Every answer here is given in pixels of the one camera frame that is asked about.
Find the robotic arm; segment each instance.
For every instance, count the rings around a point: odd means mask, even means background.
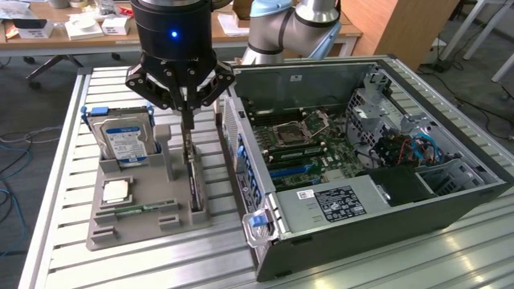
[[[333,45],[341,24],[340,0],[253,0],[249,12],[248,48],[243,64],[283,62],[283,49],[315,60]]]
[[[212,104],[235,79],[231,67],[216,60],[211,39],[212,9],[228,2],[130,3],[143,53],[140,63],[128,70],[125,85],[159,108],[181,114],[183,133],[188,133],[195,128],[193,111]],[[212,70],[215,77],[197,90]]]

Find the blue cable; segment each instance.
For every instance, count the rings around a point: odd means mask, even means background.
[[[416,154],[416,156],[419,157],[420,160],[423,160],[423,155],[419,153],[419,151],[416,151],[416,142],[415,142],[415,139],[416,138],[424,138],[430,141],[430,143],[432,144],[432,147],[434,147],[434,151],[435,151],[435,154],[438,156],[438,162],[439,164],[442,164],[442,155],[440,155],[440,151],[435,145],[435,141],[434,139],[427,135],[427,134],[415,134],[414,137],[412,137],[412,142],[411,142],[411,145],[412,145],[412,149],[414,149],[414,153]]]
[[[2,179],[6,179],[6,178],[10,178],[13,175],[16,175],[28,166],[28,164],[32,161],[32,154],[26,149],[14,149],[14,148],[10,148],[10,147],[2,146],[2,145],[0,145],[0,149],[6,149],[8,151],[18,151],[18,152],[24,152],[26,154],[25,164],[12,174],[1,177]]]
[[[14,248],[9,251],[5,251],[1,255],[0,255],[0,258],[2,258],[10,251],[16,251],[17,248],[21,246],[21,243],[22,243],[22,239],[25,239],[25,235],[26,235],[26,228],[25,228],[25,221],[22,219],[22,214],[21,214],[21,210],[18,208],[18,203],[17,203],[17,199],[16,197],[10,194],[10,192],[8,190],[4,190],[0,188],[0,191],[6,194],[8,196],[10,196],[10,200],[12,202],[14,203],[14,208],[16,208],[16,213],[17,213],[17,217],[18,217],[18,221],[21,223],[21,236],[20,236],[20,239],[17,241],[17,244],[14,245]]]

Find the motherboard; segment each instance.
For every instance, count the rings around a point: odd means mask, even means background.
[[[344,137],[344,119],[324,108],[252,118],[276,192],[352,178],[363,170]]]

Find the hard drive label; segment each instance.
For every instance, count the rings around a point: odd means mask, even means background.
[[[112,152],[120,163],[125,166],[136,165],[147,158],[144,143],[137,139],[141,134],[138,127],[109,128],[105,132]]]
[[[331,190],[317,191],[313,193],[313,196],[328,222],[340,221],[365,214],[360,201],[348,185]]]

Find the sticker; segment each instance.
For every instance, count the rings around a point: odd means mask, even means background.
[[[138,40],[118,40],[116,44],[138,44]]]
[[[313,194],[328,222],[340,221],[365,214],[353,190],[347,185]]]
[[[293,154],[283,155],[283,156],[280,157],[280,159],[281,159],[281,158],[299,157],[299,156],[301,156],[301,155],[303,155],[303,152],[296,152],[296,153],[293,153]]]
[[[309,197],[313,197],[313,190],[297,191],[296,194],[300,200],[308,199]]]
[[[118,162],[133,165],[145,159],[144,143],[137,139],[141,134],[138,127],[109,128],[105,132]]]
[[[311,149],[305,149],[303,152],[305,153],[305,155],[308,154],[312,154],[313,152],[319,152],[321,150],[321,148],[311,148]]]
[[[300,75],[291,75],[289,81],[301,81]]]

